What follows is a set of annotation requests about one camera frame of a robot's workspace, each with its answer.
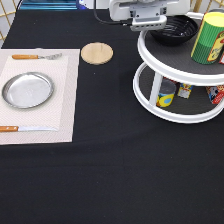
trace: wooden handle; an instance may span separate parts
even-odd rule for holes
[[[18,129],[18,126],[0,126],[0,132],[16,132]]]
[[[22,55],[22,54],[14,54],[12,55],[13,59],[38,59],[38,55]]]

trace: food container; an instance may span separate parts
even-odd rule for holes
[[[176,85],[168,79],[163,79],[156,105],[158,107],[168,107],[173,101],[175,92]]]
[[[216,61],[224,45],[224,13],[206,13],[191,57],[200,64],[212,64]]]

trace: dark background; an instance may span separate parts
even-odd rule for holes
[[[91,10],[16,13],[4,49],[103,42],[114,56],[80,58],[72,143],[0,147],[1,223],[223,224],[224,113],[185,125],[145,110],[132,89],[138,35]]]

